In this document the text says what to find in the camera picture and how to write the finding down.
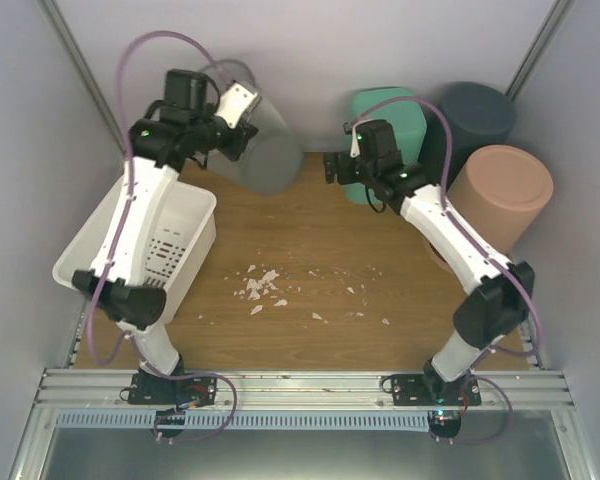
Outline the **silver wire mesh bin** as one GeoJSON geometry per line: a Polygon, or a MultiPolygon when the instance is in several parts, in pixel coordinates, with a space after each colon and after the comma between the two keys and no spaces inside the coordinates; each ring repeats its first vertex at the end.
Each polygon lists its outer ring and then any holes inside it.
{"type": "Polygon", "coordinates": [[[264,95],[251,69],[235,59],[223,59],[219,67],[232,81],[259,95],[255,107],[246,114],[258,129],[240,159],[232,162],[219,151],[209,155],[208,168],[248,190],[273,195],[286,190],[297,178],[304,153],[286,121],[264,95]]]}

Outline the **green plastic bin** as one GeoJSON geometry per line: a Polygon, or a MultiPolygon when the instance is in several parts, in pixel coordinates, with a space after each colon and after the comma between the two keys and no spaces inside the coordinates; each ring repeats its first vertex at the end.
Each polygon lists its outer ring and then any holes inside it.
{"type": "MultiPolygon", "coordinates": [[[[351,117],[357,117],[371,107],[396,97],[412,96],[402,87],[377,87],[356,92],[350,103],[351,117]]],[[[427,132],[427,122],[421,106],[410,101],[386,105],[365,117],[366,120],[386,120],[393,128],[402,167],[408,168],[418,161],[427,132]]]]}

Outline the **white plastic tub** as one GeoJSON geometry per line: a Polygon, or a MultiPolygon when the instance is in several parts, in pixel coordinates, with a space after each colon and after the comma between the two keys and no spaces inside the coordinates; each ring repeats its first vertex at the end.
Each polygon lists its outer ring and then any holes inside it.
{"type": "MultiPolygon", "coordinates": [[[[56,261],[52,269],[56,283],[71,288],[74,271],[90,266],[109,228],[121,185],[121,181],[114,184],[56,261]]],[[[166,324],[173,320],[216,239],[216,204],[212,192],[177,182],[150,234],[142,280],[166,291],[160,318],[166,324]]]]}

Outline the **dark grey plastic bin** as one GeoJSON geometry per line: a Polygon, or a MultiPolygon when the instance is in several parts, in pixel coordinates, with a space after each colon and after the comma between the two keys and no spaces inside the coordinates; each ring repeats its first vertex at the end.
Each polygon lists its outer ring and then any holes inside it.
{"type": "MultiPolygon", "coordinates": [[[[505,94],[474,82],[456,82],[447,86],[437,107],[452,132],[448,184],[453,183],[474,151],[505,143],[517,119],[514,104],[505,94]]],[[[444,129],[437,117],[429,114],[419,163],[427,180],[433,184],[442,179],[444,155],[444,129]]]]}

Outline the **salmon pink plastic bin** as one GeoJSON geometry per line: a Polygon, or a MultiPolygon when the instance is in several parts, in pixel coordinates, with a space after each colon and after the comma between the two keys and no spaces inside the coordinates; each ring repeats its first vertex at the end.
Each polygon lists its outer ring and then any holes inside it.
{"type": "Polygon", "coordinates": [[[486,242],[508,254],[553,190],[549,170],[536,157],[513,146],[490,145],[469,156],[447,197],[486,242]]]}

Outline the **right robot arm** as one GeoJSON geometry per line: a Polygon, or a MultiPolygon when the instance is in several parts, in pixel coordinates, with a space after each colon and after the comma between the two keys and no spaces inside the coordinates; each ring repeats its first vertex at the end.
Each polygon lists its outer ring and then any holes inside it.
{"type": "Polygon", "coordinates": [[[534,271],[491,247],[419,165],[403,164],[389,122],[366,120],[345,125],[344,131],[350,147],[325,156],[326,181],[363,185],[367,195],[425,237],[466,294],[453,315],[449,340],[423,368],[424,396],[444,405],[457,395],[483,354],[527,319],[534,271]]]}

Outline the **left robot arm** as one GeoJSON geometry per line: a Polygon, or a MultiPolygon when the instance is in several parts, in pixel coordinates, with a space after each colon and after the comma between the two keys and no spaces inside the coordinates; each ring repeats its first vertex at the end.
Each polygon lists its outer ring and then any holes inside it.
{"type": "Polygon", "coordinates": [[[90,310],[104,311],[131,341],[141,368],[155,374],[152,393],[165,404],[183,398],[186,380],[175,372],[180,355],[162,318],[168,292],[146,282],[151,238],[187,161],[213,150],[236,161],[258,132],[247,119],[260,100],[255,89],[235,82],[210,103],[207,90],[215,85],[201,72],[167,72],[162,98],[129,130],[121,188],[102,245],[71,279],[90,299],[90,310]]]}

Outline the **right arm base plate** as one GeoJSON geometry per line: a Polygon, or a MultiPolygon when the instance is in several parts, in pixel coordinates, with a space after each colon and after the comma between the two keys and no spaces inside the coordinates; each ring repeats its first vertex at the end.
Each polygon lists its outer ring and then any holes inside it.
{"type": "Polygon", "coordinates": [[[477,381],[467,375],[448,383],[424,373],[394,373],[382,377],[379,386],[391,395],[395,406],[464,407],[482,403],[477,381]]]}

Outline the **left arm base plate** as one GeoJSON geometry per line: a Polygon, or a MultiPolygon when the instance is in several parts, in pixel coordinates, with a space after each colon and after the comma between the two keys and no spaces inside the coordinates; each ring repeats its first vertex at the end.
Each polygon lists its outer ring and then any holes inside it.
{"type": "Polygon", "coordinates": [[[139,370],[131,385],[123,388],[119,397],[130,405],[171,405],[178,408],[212,405],[217,380],[201,377],[188,380],[167,380],[139,370]]]}

